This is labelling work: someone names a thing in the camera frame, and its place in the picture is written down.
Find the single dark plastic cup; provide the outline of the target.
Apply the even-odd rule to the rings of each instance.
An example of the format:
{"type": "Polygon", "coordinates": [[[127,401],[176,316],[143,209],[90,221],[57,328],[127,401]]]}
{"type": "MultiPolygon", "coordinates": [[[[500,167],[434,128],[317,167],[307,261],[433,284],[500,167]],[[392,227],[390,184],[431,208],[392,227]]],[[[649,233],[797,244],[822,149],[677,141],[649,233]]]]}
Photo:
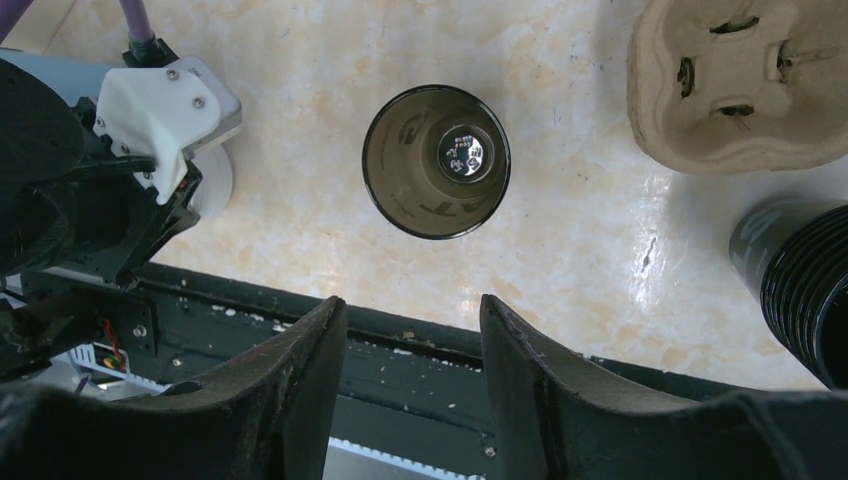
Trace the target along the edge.
{"type": "Polygon", "coordinates": [[[507,135],[494,112],[449,85],[421,85],[386,103],[362,150],[369,197],[399,230],[449,240],[482,226],[511,174],[507,135]]]}

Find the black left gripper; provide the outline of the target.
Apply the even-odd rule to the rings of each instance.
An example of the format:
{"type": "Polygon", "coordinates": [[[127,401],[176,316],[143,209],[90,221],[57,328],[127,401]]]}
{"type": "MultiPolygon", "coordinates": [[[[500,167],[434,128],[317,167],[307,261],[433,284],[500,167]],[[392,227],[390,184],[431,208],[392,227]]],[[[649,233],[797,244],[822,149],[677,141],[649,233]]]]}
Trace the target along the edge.
{"type": "Polygon", "coordinates": [[[92,100],[68,105],[21,67],[1,62],[1,274],[62,267],[130,287],[136,271],[199,214],[189,204],[201,184],[194,165],[165,204],[137,175],[154,172],[98,134],[92,100]]]}

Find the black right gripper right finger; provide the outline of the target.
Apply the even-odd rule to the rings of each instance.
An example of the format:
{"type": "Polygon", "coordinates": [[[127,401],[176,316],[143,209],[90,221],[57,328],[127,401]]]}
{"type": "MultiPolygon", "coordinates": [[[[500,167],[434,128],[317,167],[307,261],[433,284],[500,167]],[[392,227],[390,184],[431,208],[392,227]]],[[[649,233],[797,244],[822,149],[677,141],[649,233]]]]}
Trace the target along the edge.
{"type": "Polygon", "coordinates": [[[480,305],[507,479],[843,479],[847,395],[762,391],[599,360],[480,305]]]}

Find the stack of white lids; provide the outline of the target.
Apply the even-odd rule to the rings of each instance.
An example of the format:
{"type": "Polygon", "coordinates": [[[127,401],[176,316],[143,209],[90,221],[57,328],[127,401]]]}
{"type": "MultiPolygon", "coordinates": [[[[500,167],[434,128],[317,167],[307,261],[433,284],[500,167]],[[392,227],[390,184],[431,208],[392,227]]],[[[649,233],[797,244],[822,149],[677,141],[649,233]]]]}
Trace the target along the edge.
{"type": "Polygon", "coordinates": [[[192,160],[202,181],[190,201],[192,211],[202,219],[214,218],[227,207],[233,192],[234,170],[223,146],[207,150],[192,160]]]}

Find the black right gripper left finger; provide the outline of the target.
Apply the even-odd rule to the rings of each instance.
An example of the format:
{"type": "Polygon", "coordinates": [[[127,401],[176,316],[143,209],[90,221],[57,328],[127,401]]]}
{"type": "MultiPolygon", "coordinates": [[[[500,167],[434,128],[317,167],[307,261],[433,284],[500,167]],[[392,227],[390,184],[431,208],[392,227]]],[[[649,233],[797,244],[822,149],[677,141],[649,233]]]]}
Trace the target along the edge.
{"type": "Polygon", "coordinates": [[[5,479],[319,479],[347,340],[330,297],[290,328],[157,396],[1,391],[5,479]]]}

